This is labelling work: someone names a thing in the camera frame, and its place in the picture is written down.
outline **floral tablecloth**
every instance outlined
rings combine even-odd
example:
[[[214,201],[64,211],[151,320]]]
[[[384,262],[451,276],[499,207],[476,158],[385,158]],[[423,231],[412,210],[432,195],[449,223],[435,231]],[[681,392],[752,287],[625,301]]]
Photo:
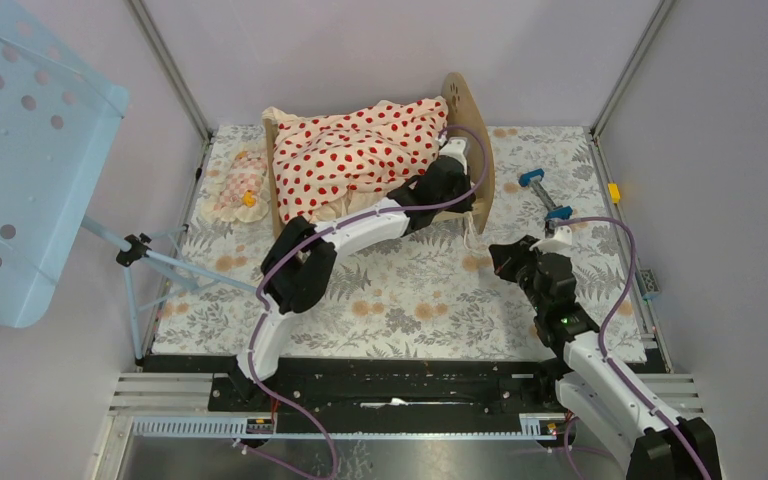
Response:
[[[543,204],[516,183],[543,168],[543,186],[575,216],[606,209],[584,131],[580,127],[490,127],[496,195],[481,243],[510,243],[542,235]],[[222,126],[210,162],[233,158],[239,145],[263,137],[259,126]],[[272,245],[271,218],[213,223],[201,218],[199,192],[183,246],[197,265],[255,285]],[[576,225],[570,252],[578,295],[601,322],[625,279],[617,239],[607,225]],[[552,353],[537,338],[534,310],[511,283],[496,278],[489,254],[464,245],[464,222],[433,224],[413,235],[374,245],[337,265],[322,301],[299,322],[286,356],[543,360]],[[171,299],[161,311],[154,353],[237,354],[247,343],[261,305],[253,294],[217,285]],[[621,306],[607,333],[609,348],[626,361],[643,361],[637,313]]]

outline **polka dot fabric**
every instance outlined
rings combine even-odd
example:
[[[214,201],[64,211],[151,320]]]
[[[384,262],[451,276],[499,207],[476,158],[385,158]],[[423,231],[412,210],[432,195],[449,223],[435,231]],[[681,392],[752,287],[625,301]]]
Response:
[[[281,219],[331,219],[337,202],[344,203],[339,211],[353,213],[425,173],[448,113],[437,97],[382,101],[344,115],[279,117],[273,171]]]

